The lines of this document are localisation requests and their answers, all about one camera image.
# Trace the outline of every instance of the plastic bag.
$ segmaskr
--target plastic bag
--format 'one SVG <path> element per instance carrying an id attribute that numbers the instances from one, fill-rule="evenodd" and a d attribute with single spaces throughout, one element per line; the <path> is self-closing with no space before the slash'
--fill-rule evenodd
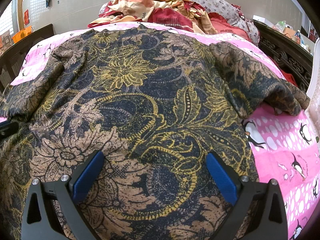
<path id="1" fill-rule="evenodd" d="M 278 32 L 283 33 L 284 28 L 285 28 L 285 21 L 278 22 L 276 25 L 273 25 L 272 28 Z"/>

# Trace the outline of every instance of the yellow flower pattern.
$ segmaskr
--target yellow flower pattern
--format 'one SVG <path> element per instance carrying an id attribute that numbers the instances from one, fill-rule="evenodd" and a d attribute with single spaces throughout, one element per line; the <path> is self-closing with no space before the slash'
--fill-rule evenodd
<path id="1" fill-rule="evenodd" d="M 264 97 L 253 102 L 228 79 L 235 77 L 228 62 L 245 66 L 241 56 L 228 58 L 232 49 L 143 26 L 91 30 L 55 48 L 34 81 L 7 87 L 0 114 L 10 113 L 20 130 L 0 141 L 0 214 L 13 239 L 31 179 L 71 174 L 95 149 L 104 167 L 79 207 L 101 239 L 208 239 L 230 205 L 207 171 L 207 153 L 257 179 L 239 116 Z M 257 65 L 247 58 L 249 71 Z M 266 86 L 280 84 L 264 76 Z M 32 94 L 20 98 L 20 90 Z"/>

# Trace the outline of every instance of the wooden bed frame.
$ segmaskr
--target wooden bed frame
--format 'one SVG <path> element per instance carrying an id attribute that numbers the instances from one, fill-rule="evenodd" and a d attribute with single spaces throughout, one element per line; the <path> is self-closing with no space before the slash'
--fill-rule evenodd
<path id="1" fill-rule="evenodd" d="M 271 56 L 282 70 L 292 74 L 299 88 L 307 92 L 313 56 L 293 40 L 264 23 L 254 21 L 254 25 L 260 32 L 259 49 Z"/>

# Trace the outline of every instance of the patterned blanket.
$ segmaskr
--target patterned blanket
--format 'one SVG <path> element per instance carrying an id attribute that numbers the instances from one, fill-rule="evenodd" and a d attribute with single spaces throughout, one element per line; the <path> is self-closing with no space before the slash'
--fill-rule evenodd
<path id="1" fill-rule="evenodd" d="M 262 101 L 298 115 L 309 99 L 227 42 L 142 25 L 71 38 L 40 75 L 0 98 L 0 116 L 20 126 L 0 141 L 1 230 L 20 239 L 33 178 L 71 174 L 100 149 L 105 165 L 80 209 L 102 239 L 208 239 L 230 205 L 205 156 L 215 150 L 257 180 L 240 118 Z"/>
<path id="2" fill-rule="evenodd" d="M 88 28 L 130 21 L 169 23 L 173 19 L 186 31 L 218 33 L 205 9 L 190 0 L 113 0 L 107 4 L 104 12 L 99 14 L 99 18 L 88 25 Z"/>

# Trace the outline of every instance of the white polka dot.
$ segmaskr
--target white polka dot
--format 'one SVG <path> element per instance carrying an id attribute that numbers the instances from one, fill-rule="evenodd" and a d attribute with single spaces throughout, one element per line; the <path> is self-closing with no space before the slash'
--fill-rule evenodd
<path id="1" fill-rule="evenodd" d="M 274 141 L 270 136 L 267 138 L 267 144 L 268 144 L 268 145 L 270 146 L 270 148 L 273 149 L 273 150 L 278 149 L 275 141 Z"/>
<path id="2" fill-rule="evenodd" d="M 298 188 L 297 192 L 296 192 L 296 195 L 295 195 L 295 200 L 296 202 L 298 202 L 300 199 L 300 189 Z"/>
<path id="3" fill-rule="evenodd" d="M 293 142 L 295 142 L 295 141 L 296 141 L 296 139 L 295 139 L 295 137 L 294 137 L 293 133 L 292 133 L 292 132 L 289 132 L 289 135 L 290 135 L 291 140 L 292 140 Z"/>
<path id="4" fill-rule="evenodd" d="M 269 128 L 270 128 L 270 131 L 272 132 L 273 136 L 277 137 L 278 136 L 277 129 L 273 125 L 270 125 Z"/>
<path id="5" fill-rule="evenodd" d="M 279 132 L 282 132 L 282 129 L 281 129 L 279 122 L 275 121 L 275 125 L 276 125 L 277 129 L 279 130 Z"/>
<path id="6" fill-rule="evenodd" d="M 301 201 L 300 204 L 299 204 L 299 213 L 302 213 L 303 208 L 304 208 L 304 202 Z"/>
<path id="7" fill-rule="evenodd" d="M 292 199 L 292 201 L 291 201 L 291 211 L 293 211 L 293 209 L 294 209 L 294 200 Z"/>
<path id="8" fill-rule="evenodd" d="M 286 136 L 285 139 L 287 140 L 289 148 L 292 148 L 292 141 L 290 140 L 289 136 Z"/>
<path id="9" fill-rule="evenodd" d="M 282 147 L 282 144 L 281 144 L 281 142 L 279 140 L 277 140 L 276 142 L 280 147 Z"/>

